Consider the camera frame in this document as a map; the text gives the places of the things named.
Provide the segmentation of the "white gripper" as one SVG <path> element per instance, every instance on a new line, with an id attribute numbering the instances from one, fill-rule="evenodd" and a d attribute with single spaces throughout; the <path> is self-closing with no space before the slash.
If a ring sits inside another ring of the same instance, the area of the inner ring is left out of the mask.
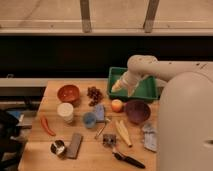
<path id="1" fill-rule="evenodd" d="M 140 77 L 137 74 L 132 73 L 130 71 L 126 71 L 121 76 L 120 82 L 117 81 L 112 86 L 111 91 L 117 92 L 117 91 L 120 91 L 123 87 L 125 89 L 128 89 L 128 97 L 131 97 L 134 94 L 139 82 L 140 82 Z"/>

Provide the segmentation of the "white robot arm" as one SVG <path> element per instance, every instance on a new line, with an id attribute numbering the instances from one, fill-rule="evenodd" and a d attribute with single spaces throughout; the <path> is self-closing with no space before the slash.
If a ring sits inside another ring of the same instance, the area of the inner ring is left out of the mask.
<path id="1" fill-rule="evenodd" d="M 112 90 L 132 94 L 148 76 L 166 82 L 158 108 L 156 171 L 213 171 L 213 61 L 133 55 Z"/>

